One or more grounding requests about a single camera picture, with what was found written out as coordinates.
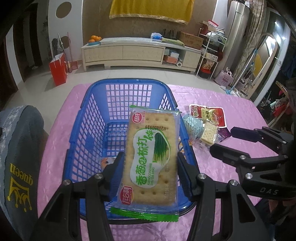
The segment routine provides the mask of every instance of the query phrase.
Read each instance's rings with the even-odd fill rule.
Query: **green towel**
[[[166,39],[166,38],[163,37],[161,41],[164,42],[164,43],[170,43],[170,44],[177,44],[177,45],[185,46],[185,44],[180,40]]]

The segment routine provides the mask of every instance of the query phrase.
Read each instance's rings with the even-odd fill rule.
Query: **tile floor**
[[[216,83],[199,78],[189,72],[178,72],[159,68],[111,68],[92,67],[83,71],[80,66],[67,77],[67,82],[55,87],[48,65],[33,71],[32,75],[18,85],[18,92],[11,96],[5,108],[19,105],[33,105],[44,119],[47,133],[71,89],[78,84],[93,83],[107,78],[150,78],[166,84],[189,86],[225,93]]]

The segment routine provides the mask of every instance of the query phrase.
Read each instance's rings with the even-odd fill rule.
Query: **fruit bowl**
[[[97,45],[97,44],[101,44],[100,41],[88,43],[88,46]]]

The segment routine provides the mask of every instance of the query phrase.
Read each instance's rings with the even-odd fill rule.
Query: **toilet paper roll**
[[[182,67],[182,62],[178,60],[177,63],[176,63],[176,65],[177,65],[178,67]]]

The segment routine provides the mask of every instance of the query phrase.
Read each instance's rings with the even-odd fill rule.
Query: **pile of oranges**
[[[99,42],[101,40],[102,40],[101,37],[98,37],[98,36],[93,35],[93,36],[91,36],[91,39],[89,40],[89,43]]]

